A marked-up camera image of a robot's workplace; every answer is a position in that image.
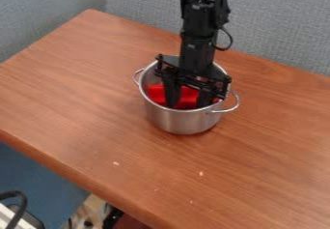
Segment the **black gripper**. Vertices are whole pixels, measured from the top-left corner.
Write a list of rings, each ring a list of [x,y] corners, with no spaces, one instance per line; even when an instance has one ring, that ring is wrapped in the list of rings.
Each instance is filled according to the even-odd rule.
[[[165,103],[170,108],[180,103],[184,86],[200,91],[197,108],[210,106],[228,97],[233,79],[214,64],[217,49],[213,37],[182,34],[180,55],[158,55],[156,76],[165,84]]]

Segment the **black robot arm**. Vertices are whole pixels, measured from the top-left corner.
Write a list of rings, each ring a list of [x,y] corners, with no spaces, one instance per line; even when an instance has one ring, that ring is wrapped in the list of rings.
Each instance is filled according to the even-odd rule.
[[[234,38],[225,25],[232,9],[228,0],[181,0],[182,30],[178,56],[160,54],[156,75],[165,84],[165,104],[174,108],[182,88],[198,91],[197,108],[228,96],[232,78],[214,64],[216,51],[226,51]]]

